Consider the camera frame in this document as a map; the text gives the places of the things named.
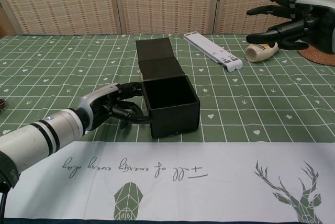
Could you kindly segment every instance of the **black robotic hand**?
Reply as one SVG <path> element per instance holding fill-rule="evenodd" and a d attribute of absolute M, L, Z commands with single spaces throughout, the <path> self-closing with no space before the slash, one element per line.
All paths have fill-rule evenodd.
<path fill-rule="evenodd" d="M 267 5 L 247 11 L 247 15 L 271 14 L 290 21 L 270 27 L 264 33 L 247 35 L 249 43 L 277 42 L 285 50 L 316 49 L 335 54 L 335 0 L 270 0 L 278 5 Z"/>

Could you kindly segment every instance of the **open box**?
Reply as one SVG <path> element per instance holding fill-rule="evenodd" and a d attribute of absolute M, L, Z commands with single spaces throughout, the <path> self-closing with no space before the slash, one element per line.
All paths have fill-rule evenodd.
<path fill-rule="evenodd" d="M 198 129 L 200 101 L 174 56 L 169 38 L 136 41 L 142 93 L 151 136 L 163 138 Z"/>

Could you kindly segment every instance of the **woven room divider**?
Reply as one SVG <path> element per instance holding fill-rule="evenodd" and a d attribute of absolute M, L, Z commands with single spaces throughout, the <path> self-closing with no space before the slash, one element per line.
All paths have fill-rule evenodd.
<path fill-rule="evenodd" d="M 247 16 L 257 0 L 0 0 L 18 34 L 262 32 L 286 19 Z"/>

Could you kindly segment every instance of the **black gift box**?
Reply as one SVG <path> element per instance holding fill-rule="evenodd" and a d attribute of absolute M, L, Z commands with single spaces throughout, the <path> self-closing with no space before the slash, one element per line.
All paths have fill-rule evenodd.
<path fill-rule="evenodd" d="M 142 93 L 151 136 L 163 138 L 198 129 L 200 101 L 174 56 L 169 38 L 136 41 Z"/>

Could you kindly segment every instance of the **geometric deer illustration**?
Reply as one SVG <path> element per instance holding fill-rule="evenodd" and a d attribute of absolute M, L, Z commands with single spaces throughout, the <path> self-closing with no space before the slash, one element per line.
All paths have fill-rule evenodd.
<path fill-rule="evenodd" d="M 273 195 L 282 203 L 291 205 L 298 215 L 298 221 L 304 223 L 322 223 L 321 220 L 315 215 L 314 208 L 321 204 L 321 196 L 320 194 L 315 194 L 313 200 L 310 200 L 310 196 L 316 189 L 316 182 L 319 174 L 316 173 L 313 168 L 307 164 L 306 169 L 302 169 L 307 176 L 311 179 L 311 187 L 306 189 L 305 184 L 299 178 L 302 187 L 303 193 L 300 200 L 293 197 L 283 185 L 280 177 L 279 183 L 280 186 L 275 186 L 267 179 L 267 168 L 265 170 L 262 167 L 258 166 L 258 161 L 256 164 L 256 175 L 259 176 L 262 180 L 264 180 L 272 189 L 276 190 Z"/>

